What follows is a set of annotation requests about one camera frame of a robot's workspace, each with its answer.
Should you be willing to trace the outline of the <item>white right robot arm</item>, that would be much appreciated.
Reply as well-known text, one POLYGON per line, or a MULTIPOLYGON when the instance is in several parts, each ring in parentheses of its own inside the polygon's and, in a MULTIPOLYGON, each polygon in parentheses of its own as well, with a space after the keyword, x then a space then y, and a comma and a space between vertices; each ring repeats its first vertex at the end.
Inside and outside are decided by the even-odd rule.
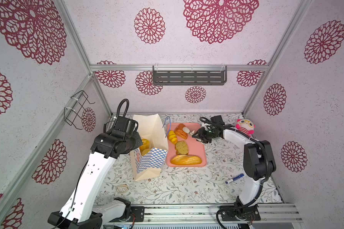
POLYGON ((260 220, 258 201, 264 184, 276 171, 276 163, 269 141, 259 141, 253 137, 255 125, 248 119, 238 119, 235 125, 226 125, 222 116, 210 119, 200 117, 202 127, 193 134, 193 138, 204 144, 214 138, 222 138, 243 150, 243 169, 245 185, 232 206, 221 207, 216 213, 218 224, 229 217, 238 220, 260 220))

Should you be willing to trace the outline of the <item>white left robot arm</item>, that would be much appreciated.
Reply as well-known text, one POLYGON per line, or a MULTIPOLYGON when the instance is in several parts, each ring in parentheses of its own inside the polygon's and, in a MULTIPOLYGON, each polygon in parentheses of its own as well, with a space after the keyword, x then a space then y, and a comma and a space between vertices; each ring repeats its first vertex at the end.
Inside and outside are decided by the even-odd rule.
POLYGON ((52 212, 48 223, 58 229, 102 229, 112 220, 134 220, 131 203, 115 198, 111 203, 94 207, 101 185, 120 155, 126 155, 142 146, 137 132, 138 122, 120 114, 122 106, 129 106, 123 99, 117 108, 116 119, 111 129, 103 130, 91 147, 87 163, 83 166, 76 187, 60 211, 52 212))

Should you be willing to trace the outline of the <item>sliced toast bread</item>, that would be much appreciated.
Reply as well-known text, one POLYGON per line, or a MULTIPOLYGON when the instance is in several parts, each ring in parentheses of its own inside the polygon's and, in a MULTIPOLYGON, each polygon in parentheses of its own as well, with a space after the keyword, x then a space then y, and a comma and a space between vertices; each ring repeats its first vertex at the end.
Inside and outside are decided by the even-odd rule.
POLYGON ((185 141, 178 141, 175 144, 176 155, 188 155, 189 148, 185 141))

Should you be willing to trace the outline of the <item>cream tape roll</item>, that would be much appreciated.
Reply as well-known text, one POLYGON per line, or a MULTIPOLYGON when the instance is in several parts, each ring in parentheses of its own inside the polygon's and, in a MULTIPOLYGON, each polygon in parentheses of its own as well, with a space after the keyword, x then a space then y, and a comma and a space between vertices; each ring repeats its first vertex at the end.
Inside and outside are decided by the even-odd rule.
POLYGON ((127 193, 129 191, 129 187, 127 184, 120 184, 120 185, 116 186, 116 191, 119 194, 124 194, 124 193, 127 193))

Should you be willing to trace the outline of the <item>pink plastic tray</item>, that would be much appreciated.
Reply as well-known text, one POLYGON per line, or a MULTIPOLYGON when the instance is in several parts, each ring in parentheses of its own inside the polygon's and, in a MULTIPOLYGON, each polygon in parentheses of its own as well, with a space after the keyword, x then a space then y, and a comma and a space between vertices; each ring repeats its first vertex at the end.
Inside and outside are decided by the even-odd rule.
MULTIPOLYGON (((172 123, 172 127, 171 127, 171 130, 175 130, 178 125, 181 124, 181 123, 172 123)), ((190 131, 195 131, 195 133, 198 131, 198 129, 201 127, 199 123, 182 123, 184 124, 190 131)), ((166 164, 169 166, 169 167, 204 167, 206 166, 207 164, 207 159, 206 159, 206 154, 205 154, 205 148, 204 148, 204 145, 197 141, 197 139, 191 137, 189 135, 188 139, 185 140, 179 136, 177 136, 178 138, 178 141, 185 141, 188 145, 188 148, 189 148, 189 154, 188 155, 193 155, 193 156, 198 156, 201 158, 202 162, 200 164, 197 164, 197 165, 174 165, 171 163, 171 160, 173 157, 177 156, 176 155, 176 149, 175 149, 175 145, 170 142, 170 140, 168 140, 168 147, 169 147, 169 150, 168 150, 168 153, 167 153, 167 156, 166 156, 166 164)))

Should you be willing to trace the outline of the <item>blue white marker pen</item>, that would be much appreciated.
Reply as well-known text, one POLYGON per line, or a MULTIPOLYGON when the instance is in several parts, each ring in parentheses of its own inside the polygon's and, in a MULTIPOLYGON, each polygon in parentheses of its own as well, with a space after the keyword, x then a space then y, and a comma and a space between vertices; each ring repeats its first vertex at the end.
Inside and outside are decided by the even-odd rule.
POLYGON ((235 176, 235 177, 233 177, 233 178, 231 178, 231 179, 225 181, 225 184, 230 184, 230 183, 232 183, 232 182, 236 182, 236 181, 240 180, 240 179, 243 178, 243 177, 244 177, 244 174, 241 173, 241 174, 239 174, 239 175, 237 175, 237 176, 235 176))

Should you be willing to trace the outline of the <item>yellow ring donut bread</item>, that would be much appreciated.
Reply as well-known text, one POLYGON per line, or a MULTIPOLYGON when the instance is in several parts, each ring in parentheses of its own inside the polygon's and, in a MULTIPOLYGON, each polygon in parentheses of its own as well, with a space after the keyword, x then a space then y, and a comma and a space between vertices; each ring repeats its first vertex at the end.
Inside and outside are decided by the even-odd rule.
POLYGON ((139 147, 140 152, 146 149, 150 149, 150 141, 148 139, 142 139, 142 145, 139 147))

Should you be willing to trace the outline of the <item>checkered paper bag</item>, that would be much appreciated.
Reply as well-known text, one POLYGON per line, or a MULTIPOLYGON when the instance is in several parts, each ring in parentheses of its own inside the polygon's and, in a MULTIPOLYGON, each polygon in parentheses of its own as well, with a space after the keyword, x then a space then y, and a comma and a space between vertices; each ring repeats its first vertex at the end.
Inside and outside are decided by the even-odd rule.
POLYGON ((138 122, 138 133, 142 146, 131 152, 131 165, 135 181, 158 177, 166 162, 168 134, 171 130, 171 119, 162 121, 158 114, 149 116, 134 115, 138 122))

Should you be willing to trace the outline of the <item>brown croissant bread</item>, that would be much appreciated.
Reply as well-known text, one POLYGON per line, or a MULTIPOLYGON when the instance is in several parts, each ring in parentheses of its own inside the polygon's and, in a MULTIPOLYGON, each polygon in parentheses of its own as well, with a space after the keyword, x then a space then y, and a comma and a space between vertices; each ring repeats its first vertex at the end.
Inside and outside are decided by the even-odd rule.
POLYGON ((188 133, 186 133, 183 128, 186 127, 184 124, 179 124, 176 129, 174 130, 174 133, 179 136, 182 139, 188 139, 188 133))

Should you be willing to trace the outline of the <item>steel tongs cream tips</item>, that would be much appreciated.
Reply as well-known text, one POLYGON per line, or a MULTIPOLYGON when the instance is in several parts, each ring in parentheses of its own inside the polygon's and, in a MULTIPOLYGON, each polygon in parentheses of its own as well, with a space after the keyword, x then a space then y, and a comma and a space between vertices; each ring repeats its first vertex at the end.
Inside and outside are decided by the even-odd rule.
POLYGON ((183 131, 191 136, 193 136, 195 134, 195 131, 191 131, 189 128, 187 127, 183 127, 183 131))

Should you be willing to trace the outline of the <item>yellow small bread roll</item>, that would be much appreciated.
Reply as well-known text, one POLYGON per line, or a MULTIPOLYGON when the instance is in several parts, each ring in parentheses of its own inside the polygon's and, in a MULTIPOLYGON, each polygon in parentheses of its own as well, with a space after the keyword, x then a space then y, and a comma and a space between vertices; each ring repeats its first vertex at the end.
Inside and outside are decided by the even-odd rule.
POLYGON ((174 145, 177 144, 178 142, 178 138, 177 135, 175 134, 175 132, 173 130, 169 131, 168 133, 168 139, 171 143, 173 143, 174 145))

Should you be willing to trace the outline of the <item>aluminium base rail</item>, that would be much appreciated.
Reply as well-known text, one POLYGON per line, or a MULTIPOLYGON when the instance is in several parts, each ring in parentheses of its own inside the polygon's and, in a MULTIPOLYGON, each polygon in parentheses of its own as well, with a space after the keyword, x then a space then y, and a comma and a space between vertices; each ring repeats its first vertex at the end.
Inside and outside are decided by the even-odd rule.
POLYGON ((136 220, 116 220, 106 229, 304 229, 294 204, 257 204, 232 210, 233 204, 134 205, 136 220))

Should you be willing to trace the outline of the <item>grey wall shelf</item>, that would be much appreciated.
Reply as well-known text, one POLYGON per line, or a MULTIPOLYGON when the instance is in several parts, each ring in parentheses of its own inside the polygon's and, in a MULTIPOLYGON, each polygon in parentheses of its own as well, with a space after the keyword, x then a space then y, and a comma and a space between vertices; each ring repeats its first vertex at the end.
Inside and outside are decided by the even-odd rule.
POLYGON ((153 66, 152 80, 157 86, 221 86, 227 82, 227 71, 225 67, 219 71, 182 71, 153 66))

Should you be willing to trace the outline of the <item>pink plush owl toy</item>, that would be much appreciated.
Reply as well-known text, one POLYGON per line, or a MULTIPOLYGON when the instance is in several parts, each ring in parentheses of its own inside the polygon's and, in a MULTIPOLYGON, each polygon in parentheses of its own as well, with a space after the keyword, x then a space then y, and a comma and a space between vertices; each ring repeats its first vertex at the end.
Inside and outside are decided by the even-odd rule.
POLYGON ((248 119, 238 119, 236 129, 248 136, 252 136, 254 134, 255 125, 248 119))

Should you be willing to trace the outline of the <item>long baguette bread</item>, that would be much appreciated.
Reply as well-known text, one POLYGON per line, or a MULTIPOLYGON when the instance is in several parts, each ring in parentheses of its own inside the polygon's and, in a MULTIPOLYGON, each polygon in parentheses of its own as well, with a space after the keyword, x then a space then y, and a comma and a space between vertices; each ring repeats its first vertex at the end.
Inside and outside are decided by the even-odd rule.
POLYGON ((174 165, 198 165, 202 163, 202 159, 193 155, 177 155, 171 159, 171 163, 174 165))

